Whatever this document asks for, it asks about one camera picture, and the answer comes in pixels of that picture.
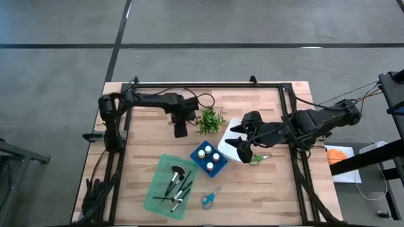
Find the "green-handled scissors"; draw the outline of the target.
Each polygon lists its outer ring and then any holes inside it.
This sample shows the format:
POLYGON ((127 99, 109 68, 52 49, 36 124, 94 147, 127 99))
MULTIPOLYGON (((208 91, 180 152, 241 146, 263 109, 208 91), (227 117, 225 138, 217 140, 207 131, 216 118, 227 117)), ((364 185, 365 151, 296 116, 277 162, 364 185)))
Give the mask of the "green-handled scissors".
POLYGON ((251 161, 249 162, 249 164, 251 165, 251 166, 256 166, 256 165, 258 165, 261 161, 263 161, 263 160, 265 160, 265 159, 268 159, 268 158, 271 158, 272 157, 272 155, 271 154, 267 154, 267 155, 253 155, 252 156, 252 158, 251 158, 251 161))

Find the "black aluminium table frame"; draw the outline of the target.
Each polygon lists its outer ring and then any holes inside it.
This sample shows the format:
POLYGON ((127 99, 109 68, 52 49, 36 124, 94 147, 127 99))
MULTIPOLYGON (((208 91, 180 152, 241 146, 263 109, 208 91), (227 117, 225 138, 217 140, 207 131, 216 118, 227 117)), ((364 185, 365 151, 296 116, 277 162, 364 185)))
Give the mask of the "black aluminium table frame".
MULTIPOLYGON (((229 85, 213 83, 182 85, 197 95, 210 93, 214 96, 217 110, 225 112, 228 121, 242 118, 251 110, 259 110, 264 121, 281 121, 284 107, 289 112, 290 102, 280 89, 275 87, 254 87, 252 83, 229 85)), ((258 154, 271 153, 272 158, 258 166, 236 163, 229 160, 215 178, 209 177, 198 167, 196 178, 188 199, 185 216, 174 219, 163 214, 148 211, 146 200, 160 157, 169 154, 192 161, 189 157, 199 144, 208 141, 217 147, 225 126, 219 133, 200 135, 198 128, 187 125, 187 137, 175 139, 170 116, 159 108, 134 107, 126 128, 126 114, 122 117, 121 128, 128 129, 128 143, 117 201, 116 225, 278 225, 302 224, 299 197, 297 197, 292 160, 288 145, 279 144, 271 149, 252 148, 258 154), (215 197, 211 209, 201 207, 201 197, 222 187, 215 197)), ((342 212, 336 196, 331 172, 323 148, 312 150, 309 170, 313 186, 324 205, 342 220, 342 212)))

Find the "white paper sheet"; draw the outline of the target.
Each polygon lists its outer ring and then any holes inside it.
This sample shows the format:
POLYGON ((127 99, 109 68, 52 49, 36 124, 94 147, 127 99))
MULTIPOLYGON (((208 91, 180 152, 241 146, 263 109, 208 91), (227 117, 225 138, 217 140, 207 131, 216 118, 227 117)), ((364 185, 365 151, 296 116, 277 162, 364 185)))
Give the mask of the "white paper sheet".
MULTIPOLYGON (((327 148, 328 151, 331 149, 339 150, 342 153, 344 153, 347 156, 347 158, 355 156, 352 147, 330 146, 330 145, 326 145, 325 147, 327 148)), ((334 183, 362 183, 362 179, 360 177, 360 173, 358 170, 342 173, 339 175, 333 175, 333 181, 334 183)))

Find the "blue plastic basket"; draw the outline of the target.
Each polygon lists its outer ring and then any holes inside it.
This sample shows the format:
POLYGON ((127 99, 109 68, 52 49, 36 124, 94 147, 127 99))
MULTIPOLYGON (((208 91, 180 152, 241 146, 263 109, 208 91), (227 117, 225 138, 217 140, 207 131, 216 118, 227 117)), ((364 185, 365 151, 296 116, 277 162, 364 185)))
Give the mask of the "blue plastic basket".
POLYGON ((221 152, 218 151, 212 144, 208 141, 203 141, 191 154, 190 158, 211 178, 215 178, 216 175, 227 165, 228 160, 224 157, 221 152), (198 151, 205 151, 206 146, 211 146, 211 153, 206 154, 204 158, 198 157, 198 151), (213 154, 218 153, 220 155, 220 160, 218 162, 213 161, 213 154), (208 162, 212 162, 214 164, 214 168, 211 172, 206 170, 206 164, 208 162))

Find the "black equipment stand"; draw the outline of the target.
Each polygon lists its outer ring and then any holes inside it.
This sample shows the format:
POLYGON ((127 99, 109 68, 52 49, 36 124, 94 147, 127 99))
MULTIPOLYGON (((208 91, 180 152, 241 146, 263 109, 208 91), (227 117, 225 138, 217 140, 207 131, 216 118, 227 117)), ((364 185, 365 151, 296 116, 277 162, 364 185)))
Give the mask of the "black equipment stand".
POLYGON ((404 186, 404 69, 380 74, 378 78, 388 104, 386 112, 392 116, 400 139, 331 165, 331 173, 337 175, 393 160, 395 167, 382 170, 382 174, 386 180, 399 179, 404 186))

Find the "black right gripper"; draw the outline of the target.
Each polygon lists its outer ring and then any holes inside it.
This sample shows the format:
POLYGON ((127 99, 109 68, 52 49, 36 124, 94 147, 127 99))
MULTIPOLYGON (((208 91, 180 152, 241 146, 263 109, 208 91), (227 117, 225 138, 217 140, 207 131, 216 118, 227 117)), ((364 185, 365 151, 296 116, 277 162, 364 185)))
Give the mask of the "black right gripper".
POLYGON ((261 148, 270 148, 288 140, 289 126, 286 123, 261 123, 261 114, 258 111, 252 111, 246 113, 239 124, 230 128, 230 131, 238 133, 255 133, 258 128, 257 133, 249 141, 243 140, 241 137, 225 140, 227 144, 236 149, 237 155, 243 163, 250 163, 252 160, 251 144, 261 148))

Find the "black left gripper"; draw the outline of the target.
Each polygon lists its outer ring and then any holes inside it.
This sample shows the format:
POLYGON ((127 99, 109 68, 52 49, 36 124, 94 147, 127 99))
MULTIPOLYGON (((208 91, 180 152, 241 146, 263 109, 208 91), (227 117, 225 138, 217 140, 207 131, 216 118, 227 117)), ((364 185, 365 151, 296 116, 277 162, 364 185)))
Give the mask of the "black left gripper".
POLYGON ((185 121, 196 119, 195 110, 199 110, 199 100, 197 97, 187 98, 171 113, 171 121, 174 124, 175 138, 186 137, 187 127, 185 121))

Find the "black fan paint brush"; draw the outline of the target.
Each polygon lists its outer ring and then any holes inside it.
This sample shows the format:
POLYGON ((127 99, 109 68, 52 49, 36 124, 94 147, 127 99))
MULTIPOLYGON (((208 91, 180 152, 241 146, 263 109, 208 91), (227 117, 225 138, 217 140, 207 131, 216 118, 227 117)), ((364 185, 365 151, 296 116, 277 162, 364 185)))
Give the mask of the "black fan paint brush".
POLYGON ((177 178, 177 176, 178 175, 183 175, 185 173, 185 169, 183 167, 179 166, 179 165, 171 166, 171 170, 172 170, 174 175, 173 175, 172 180, 170 181, 170 183, 169 183, 169 185, 167 187, 165 195, 169 194, 169 190, 170 190, 171 186, 173 185, 174 180, 177 178))

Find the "orange cloth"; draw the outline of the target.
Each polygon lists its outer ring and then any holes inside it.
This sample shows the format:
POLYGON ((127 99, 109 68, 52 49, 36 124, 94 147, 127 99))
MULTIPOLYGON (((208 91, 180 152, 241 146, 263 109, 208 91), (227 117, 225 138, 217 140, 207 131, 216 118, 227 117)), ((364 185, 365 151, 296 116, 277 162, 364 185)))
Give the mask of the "orange cloth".
POLYGON ((338 149, 327 149, 326 157, 329 165, 333 165, 347 159, 347 155, 338 149))

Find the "white plastic bin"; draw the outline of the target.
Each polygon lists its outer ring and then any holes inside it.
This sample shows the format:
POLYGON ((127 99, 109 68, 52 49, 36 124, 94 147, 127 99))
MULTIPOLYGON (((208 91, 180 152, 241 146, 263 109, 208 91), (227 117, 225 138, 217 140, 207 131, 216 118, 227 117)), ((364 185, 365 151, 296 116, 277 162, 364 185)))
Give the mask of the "white plastic bin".
POLYGON ((230 120, 220 142, 218 143, 217 149, 223 156, 225 156, 227 159, 232 160, 232 161, 238 161, 238 162, 244 162, 247 161, 248 163, 253 160, 253 153, 250 152, 248 154, 242 155, 242 158, 239 157, 237 153, 237 147, 232 146, 229 143, 226 143, 226 139, 235 139, 237 140, 239 137, 243 141, 247 141, 247 135, 245 133, 241 132, 232 132, 230 129, 241 125, 241 119, 233 118, 230 120))

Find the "green translucent plastic tray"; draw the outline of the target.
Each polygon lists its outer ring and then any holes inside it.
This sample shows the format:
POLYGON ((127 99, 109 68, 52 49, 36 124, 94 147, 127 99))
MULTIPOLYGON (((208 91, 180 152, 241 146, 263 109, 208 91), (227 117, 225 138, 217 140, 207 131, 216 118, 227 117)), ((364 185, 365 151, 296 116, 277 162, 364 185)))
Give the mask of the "green translucent plastic tray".
MULTIPOLYGON (((197 166, 195 163, 193 163, 192 161, 181 159, 176 156, 164 154, 161 156, 160 161, 158 162, 157 170, 154 174, 151 186, 146 195, 146 200, 143 203, 143 207, 148 211, 156 212, 164 216, 168 216, 170 218, 182 219, 185 216, 187 210, 187 203, 191 195, 191 190, 174 212, 170 212, 170 210, 177 204, 177 201, 171 204, 169 202, 170 199, 162 201, 162 199, 152 198, 152 197, 165 197, 167 187, 174 175, 171 170, 171 166, 173 165, 179 165, 185 169, 185 173, 183 174, 184 178, 186 177, 188 172, 192 170, 189 178, 187 179, 187 182, 184 184, 184 187, 191 181, 193 181, 194 183, 197 170, 197 166)), ((168 198, 173 197, 177 193, 181 184, 182 182, 179 182, 167 197, 168 198)))

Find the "grey flat device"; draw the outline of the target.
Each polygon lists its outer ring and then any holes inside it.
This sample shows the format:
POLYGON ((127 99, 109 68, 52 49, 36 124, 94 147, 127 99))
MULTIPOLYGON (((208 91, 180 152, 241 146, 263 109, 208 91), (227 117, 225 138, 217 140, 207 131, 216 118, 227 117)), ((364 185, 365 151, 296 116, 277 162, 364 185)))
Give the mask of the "grey flat device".
POLYGON ((383 147, 386 144, 387 144, 387 142, 384 142, 384 141, 379 141, 379 142, 376 142, 376 143, 372 143, 372 144, 370 144, 370 145, 368 145, 366 147, 363 147, 363 148, 359 149, 359 154, 364 154, 366 152, 372 151, 373 149, 383 147))

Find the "grey metal stand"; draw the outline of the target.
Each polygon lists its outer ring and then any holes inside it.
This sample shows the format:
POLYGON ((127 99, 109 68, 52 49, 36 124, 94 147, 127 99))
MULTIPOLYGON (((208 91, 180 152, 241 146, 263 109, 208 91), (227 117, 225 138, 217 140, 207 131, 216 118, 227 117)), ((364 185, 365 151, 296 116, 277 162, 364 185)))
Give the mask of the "grey metal stand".
POLYGON ((47 165, 45 156, 0 139, 0 227, 7 227, 23 180, 32 161, 47 165))

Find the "blue-handled scissors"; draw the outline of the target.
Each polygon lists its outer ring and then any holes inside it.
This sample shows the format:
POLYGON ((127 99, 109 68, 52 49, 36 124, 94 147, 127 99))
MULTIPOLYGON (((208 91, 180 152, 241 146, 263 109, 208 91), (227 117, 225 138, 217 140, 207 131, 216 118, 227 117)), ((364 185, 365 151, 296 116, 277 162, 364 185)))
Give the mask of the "blue-handled scissors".
POLYGON ((213 206, 214 199, 216 195, 221 191, 222 187, 219 186, 214 192, 204 195, 201 198, 202 208, 203 209, 211 209, 213 206))

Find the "artificial green potted plant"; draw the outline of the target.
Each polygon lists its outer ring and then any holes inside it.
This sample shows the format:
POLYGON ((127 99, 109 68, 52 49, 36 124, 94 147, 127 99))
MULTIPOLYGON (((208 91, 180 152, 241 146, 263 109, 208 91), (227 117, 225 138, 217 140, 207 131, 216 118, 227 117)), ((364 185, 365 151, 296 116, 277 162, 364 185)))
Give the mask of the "artificial green potted plant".
POLYGON ((213 107, 204 108, 201 115, 197 117, 198 133, 204 136, 218 133, 220 127, 227 123, 223 114, 224 112, 221 109, 216 111, 213 107))

